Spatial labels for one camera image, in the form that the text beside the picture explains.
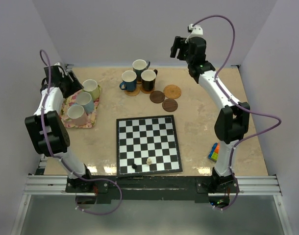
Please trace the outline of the green mug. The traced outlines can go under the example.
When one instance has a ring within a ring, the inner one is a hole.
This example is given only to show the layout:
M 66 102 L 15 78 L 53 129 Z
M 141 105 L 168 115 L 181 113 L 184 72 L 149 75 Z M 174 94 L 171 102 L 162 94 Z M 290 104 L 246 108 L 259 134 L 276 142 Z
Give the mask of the green mug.
M 99 99 L 100 87 L 97 81 L 93 79 L 88 79 L 85 80 L 82 85 L 83 85 L 83 90 L 91 95 L 93 101 Z

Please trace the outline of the woven rattan coaster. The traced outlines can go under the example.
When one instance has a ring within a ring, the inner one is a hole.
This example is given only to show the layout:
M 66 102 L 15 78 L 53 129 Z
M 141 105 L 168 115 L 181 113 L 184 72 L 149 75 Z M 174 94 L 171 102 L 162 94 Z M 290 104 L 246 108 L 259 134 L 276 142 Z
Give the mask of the woven rattan coaster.
M 167 98 L 177 99 L 181 96 L 181 89 L 180 89 L 180 87 L 171 84 L 171 85 L 167 85 L 164 88 L 163 93 L 164 93 L 165 97 L 167 97 Z
M 127 95 L 127 96 L 137 96 L 140 92 L 140 88 L 137 87 L 134 91 L 132 92 L 129 92 L 127 90 L 124 90 L 124 93 Z

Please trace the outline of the black mug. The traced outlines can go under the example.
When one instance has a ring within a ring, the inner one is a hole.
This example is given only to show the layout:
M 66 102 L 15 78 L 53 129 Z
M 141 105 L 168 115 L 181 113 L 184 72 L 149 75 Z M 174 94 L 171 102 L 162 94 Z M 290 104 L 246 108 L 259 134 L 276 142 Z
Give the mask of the black mug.
M 142 88 L 146 91 L 152 91 L 155 87 L 155 81 L 158 70 L 145 70 L 141 74 Z

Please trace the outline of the teal grey mug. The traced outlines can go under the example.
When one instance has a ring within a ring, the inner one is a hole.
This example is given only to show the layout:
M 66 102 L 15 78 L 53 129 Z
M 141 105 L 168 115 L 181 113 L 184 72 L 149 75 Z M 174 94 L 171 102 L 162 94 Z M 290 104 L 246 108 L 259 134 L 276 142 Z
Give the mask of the teal grey mug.
M 150 61 L 143 59 L 137 59 L 132 63 L 133 71 L 137 75 L 137 79 L 142 79 L 141 74 L 143 71 L 147 70 L 150 66 Z

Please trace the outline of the dark walnut coaster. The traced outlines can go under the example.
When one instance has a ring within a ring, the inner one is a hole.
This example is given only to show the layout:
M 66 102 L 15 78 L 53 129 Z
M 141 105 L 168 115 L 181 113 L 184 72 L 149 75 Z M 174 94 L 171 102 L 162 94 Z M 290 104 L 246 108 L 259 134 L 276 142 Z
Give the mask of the dark walnut coaster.
M 176 100 L 168 98 L 162 102 L 162 108 L 166 112 L 174 112 L 178 108 L 178 103 Z
M 162 103 L 165 99 L 165 94 L 161 91 L 154 91 L 149 96 L 151 102 Z

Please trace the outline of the dark blue mug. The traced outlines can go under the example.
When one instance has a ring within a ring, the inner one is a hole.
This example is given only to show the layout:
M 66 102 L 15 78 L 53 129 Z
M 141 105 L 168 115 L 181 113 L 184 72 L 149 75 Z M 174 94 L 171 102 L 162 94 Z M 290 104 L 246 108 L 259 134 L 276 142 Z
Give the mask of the dark blue mug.
M 122 73 L 122 82 L 119 88 L 122 91 L 134 92 L 137 88 L 137 74 L 134 71 L 127 70 Z

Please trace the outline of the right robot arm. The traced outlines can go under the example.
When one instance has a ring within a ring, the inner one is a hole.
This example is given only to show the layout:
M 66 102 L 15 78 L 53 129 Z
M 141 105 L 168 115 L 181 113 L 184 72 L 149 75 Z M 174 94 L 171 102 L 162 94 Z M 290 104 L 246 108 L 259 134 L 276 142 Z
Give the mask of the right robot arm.
M 205 52 L 206 41 L 202 37 L 186 39 L 176 36 L 170 57 L 186 61 L 189 75 L 207 91 L 219 109 L 214 131 L 220 147 L 207 189 L 209 192 L 223 192 L 235 182 L 236 143 L 248 132 L 249 113 L 243 109 L 248 109 L 249 104 L 241 103 L 229 92 L 217 76 L 216 69 L 206 60 Z

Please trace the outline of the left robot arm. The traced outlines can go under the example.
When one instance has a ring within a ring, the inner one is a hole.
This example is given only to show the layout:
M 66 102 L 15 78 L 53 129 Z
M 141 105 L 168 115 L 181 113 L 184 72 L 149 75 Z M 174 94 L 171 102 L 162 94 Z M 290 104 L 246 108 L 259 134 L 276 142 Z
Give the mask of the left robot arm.
M 41 84 L 41 101 L 36 112 L 25 118 L 25 126 L 38 154 L 55 158 L 67 172 L 67 185 L 77 192 L 90 192 L 94 180 L 87 166 L 70 149 L 69 134 L 61 121 L 64 99 L 83 86 L 72 71 L 61 63 L 44 67 L 46 77 Z

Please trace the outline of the floral serving tray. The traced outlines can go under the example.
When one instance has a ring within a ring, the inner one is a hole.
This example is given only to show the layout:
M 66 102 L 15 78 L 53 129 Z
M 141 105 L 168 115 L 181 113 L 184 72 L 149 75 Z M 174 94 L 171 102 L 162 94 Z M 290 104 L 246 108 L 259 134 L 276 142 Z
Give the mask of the floral serving tray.
M 60 119 L 62 120 L 62 123 L 64 124 L 64 126 L 66 128 L 92 128 L 95 125 L 96 116 L 97 116 L 97 109 L 98 109 L 100 99 L 94 101 L 94 111 L 90 114 L 87 114 L 87 123 L 85 125 L 77 126 L 77 125 L 74 125 L 73 123 L 65 123 L 63 121 L 63 118 L 65 118 L 67 116 L 67 110 L 72 105 L 76 104 L 76 102 L 75 102 L 76 96 L 81 92 L 84 92 L 84 90 L 82 89 L 82 90 L 76 92 L 74 95 L 66 98 L 62 103 L 62 108 L 61 108 L 61 112 L 60 112 Z

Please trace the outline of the light blue mug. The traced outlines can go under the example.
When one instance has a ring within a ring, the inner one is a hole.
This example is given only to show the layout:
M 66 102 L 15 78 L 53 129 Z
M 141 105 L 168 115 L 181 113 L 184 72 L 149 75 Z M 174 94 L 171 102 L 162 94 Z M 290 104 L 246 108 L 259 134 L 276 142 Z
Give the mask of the light blue mug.
M 81 105 L 86 114 L 90 114 L 94 111 L 94 102 L 92 96 L 87 92 L 81 92 L 76 96 L 76 104 Z

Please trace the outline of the pink mug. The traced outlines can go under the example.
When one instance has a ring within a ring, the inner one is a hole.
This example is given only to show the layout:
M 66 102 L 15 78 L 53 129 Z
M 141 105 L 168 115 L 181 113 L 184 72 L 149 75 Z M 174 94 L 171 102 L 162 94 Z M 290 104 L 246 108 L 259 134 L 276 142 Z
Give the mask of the pink mug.
M 83 126 L 87 123 L 87 114 L 81 105 L 74 104 L 67 110 L 67 116 L 63 118 L 63 121 Z

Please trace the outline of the black white chessboard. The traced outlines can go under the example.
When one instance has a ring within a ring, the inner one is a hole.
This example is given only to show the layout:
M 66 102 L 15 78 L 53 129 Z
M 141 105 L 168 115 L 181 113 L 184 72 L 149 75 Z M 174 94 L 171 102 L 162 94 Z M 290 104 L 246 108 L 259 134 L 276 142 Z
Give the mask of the black white chessboard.
M 183 171 L 173 115 L 117 119 L 116 135 L 118 177 Z

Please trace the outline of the colourful toy car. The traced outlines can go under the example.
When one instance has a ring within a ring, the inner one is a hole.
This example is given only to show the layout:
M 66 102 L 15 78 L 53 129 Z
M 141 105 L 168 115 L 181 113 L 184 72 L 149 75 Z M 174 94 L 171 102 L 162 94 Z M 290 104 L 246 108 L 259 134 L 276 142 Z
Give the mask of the colourful toy car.
M 220 143 L 219 142 L 214 143 L 210 153 L 208 154 L 208 158 L 216 162 L 218 159 L 219 149 L 220 149 Z

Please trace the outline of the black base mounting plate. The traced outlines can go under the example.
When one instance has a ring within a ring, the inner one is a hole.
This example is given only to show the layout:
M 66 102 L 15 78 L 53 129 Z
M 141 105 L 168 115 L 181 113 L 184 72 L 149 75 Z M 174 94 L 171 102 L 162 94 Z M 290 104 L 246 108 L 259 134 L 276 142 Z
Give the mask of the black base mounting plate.
M 85 196 L 95 196 L 98 204 L 109 204 L 120 199 L 207 203 L 209 194 L 239 192 L 237 183 L 231 176 L 223 180 L 215 180 L 212 176 L 109 176 L 108 180 L 104 176 L 93 178 L 93 182 L 78 180 L 75 184 L 68 179 L 65 192 L 76 194 L 80 203 L 84 202 Z

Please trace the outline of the left aluminium rail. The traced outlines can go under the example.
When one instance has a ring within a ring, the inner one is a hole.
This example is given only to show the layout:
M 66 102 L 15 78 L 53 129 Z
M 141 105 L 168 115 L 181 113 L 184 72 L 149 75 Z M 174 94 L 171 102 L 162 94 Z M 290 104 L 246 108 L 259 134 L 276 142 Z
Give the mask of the left aluminium rail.
M 57 62 L 54 64 L 54 66 L 61 66 L 62 67 L 62 63 Z M 42 107 L 44 107 L 44 115 L 49 112 L 49 111 L 57 111 L 58 115 L 60 115 L 60 111 L 61 111 L 61 107 L 62 107 L 62 103 L 64 100 L 63 94 L 60 90 L 59 87 L 54 87 L 54 85 L 50 86 L 50 92 L 49 95 L 45 101 L 45 104 L 43 105 L 43 100 L 45 98 L 45 95 L 47 94 L 47 88 L 41 90 L 41 101 L 39 104 L 39 107 L 37 108 L 36 112 L 34 113 L 34 115 L 36 116 L 40 116 L 41 115 L 41 110 Z M 41 161 L 39 163 L 39 168 L 42 170 L 46 169 L 47 166 L 47 160 L 48 157 L 46 157 L 44 154 L 41 154 Z

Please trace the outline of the aluminium rail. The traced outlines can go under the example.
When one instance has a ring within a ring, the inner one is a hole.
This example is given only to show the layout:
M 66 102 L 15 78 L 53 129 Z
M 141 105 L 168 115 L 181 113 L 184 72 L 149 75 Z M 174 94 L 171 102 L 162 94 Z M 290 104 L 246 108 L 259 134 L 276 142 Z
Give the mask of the aluminium rail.
M 61 66 L 62 67 L 62 63 L 57 62 L 54 64 L 54 66 Z M 54 85 L 50 86 L 50 92 L 49 95 L 45 101 L 45 104 L 43 105 L 43 100 L 45 98 L 45 95 L 47 94 L 47 88 L 41 90 L 41 101 L 39 104 L 39 107 L 37 108 L 36 112 L 34 113 L 34 115 L 36 116 L 40 116 L 41 115 L 41 110 L 42 107 L 44 107 L 44 115 L 49 112 L 49 111 L 57 111 L 58 115 L 60 115 L 60 111 L 61 111 L 61 107 L 62 107 L 62 103 L 64 100 L 63 94 L 60 90 L 59 87 L 54 87 Z M 46 157 L 44 154 L 41 154 L 41 161 L 39 163 L 39 168 L 42 170 L 46 169 L 47 166 L 47 160 L 48 157 Z
M 211 189 L 206 176 L 144 176 L 122 177 L 107 176 L 116 182 L 122 191 L 171 190 L 189 191 L 193 193 L 209 193 L 211 195 L 281 195 L 281 189 L 275 176 L 240 176 L 238 186 L 232 183 L 222 188 Z M 29 195 L 94 195 L 93 191 L 75 189 L 67 182 L 66 176 L 31 175 L 28 176 L 24 194 Z

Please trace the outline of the front aluminium rail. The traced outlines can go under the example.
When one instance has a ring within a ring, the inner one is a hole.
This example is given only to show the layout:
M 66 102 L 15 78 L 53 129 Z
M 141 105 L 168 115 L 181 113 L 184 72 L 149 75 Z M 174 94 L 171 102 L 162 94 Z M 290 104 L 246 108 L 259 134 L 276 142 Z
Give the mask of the front aluminium rail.
M 122 177 L 107 176 L 116 182 L 122 191 L 171 190 L 189 191 L 193 193 L 209 193 L 211 195 L 281 195 L 281 189 L 275 176 L 240 176 L 238 186 L 232 183 L 222 188 L 211 189 L 206 176 L 144 176 Z M 28 176 L 24 194 L 29 195 L 94 195 L 93 191 L 75 189 L 67 182 L 66 176 L 31 175 Z

